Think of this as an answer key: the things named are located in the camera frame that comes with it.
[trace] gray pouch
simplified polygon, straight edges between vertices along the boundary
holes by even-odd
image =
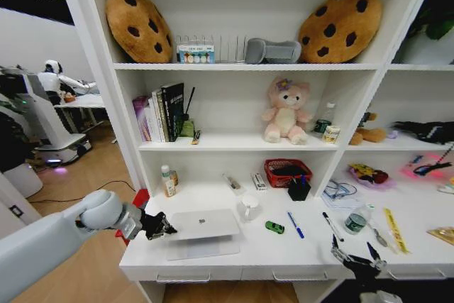
[[[296,63],[301,55],[301,44],[295,40],[287,42],[270,42],[261,38],[248,40],[246,48],[246,64],[272,64]]]

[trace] drawer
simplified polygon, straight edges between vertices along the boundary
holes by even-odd
[[[251,266],[244,267],[241,280],[274,280],[276,282],[309,282],[348,278],[339,266]]]
[[[157,283],[206,283],[212,280],[240,280],[240,267],[175,267],[156,270]]]
[[[379,278],[393,280],[445,280],[454,275],[451,265],[388,265]]]

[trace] potted plant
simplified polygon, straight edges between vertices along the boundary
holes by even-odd
[[[0,172],[24,197],[29,197],[39,191],[43,183],[26,163],[27,158],[35,157],[32,153],[35,144],[28,140],[22,126],[8,115],[9,111],[22,113],[13,104],[18,96],[6,86],[9,82],[4,82],[5,77],[8,75],[0,72],[0,94],[3,95],[0,98]]]
[[[453,0],[424,0],[399,51],[399,61],[420,65],[453,64],[453,27]]]

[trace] drawer handle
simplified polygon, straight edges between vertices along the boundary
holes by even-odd
[[[320,277],[300,277],[300,278],[279,278],[276,276],[275,272],[272,272],[272,276],[276,282],[315,282],[328,280],[328,274],[326,271],[323,272],[323,275]]]
[[[208,274],[207,278],[201,278],[197,280],[191,280],[191,279],[182,279],[182,280],[177,280],[177,279],[167,279],[167,278],[159,278],[159,273],[156,276],[156,283],[161,283],[161,284],[166,284],[166,283],[208,283],[211,279],[211,273]]]
[[[388,274],[393,280],[445,280],[448,278],[440,269],[437,269],[437,272],[429,274],[421,274],[415,276],[396,276],[391,270],[388,270]]]

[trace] cookie pillow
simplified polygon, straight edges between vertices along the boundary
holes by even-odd
[[[356,57],[380,25],[380,0],[327,0],[303,23],[300,60],[307,63],[342,63]]]
[[[133,60],[170,62],[170,30],[151,0],[107,0],[106,16],[113,37]]]

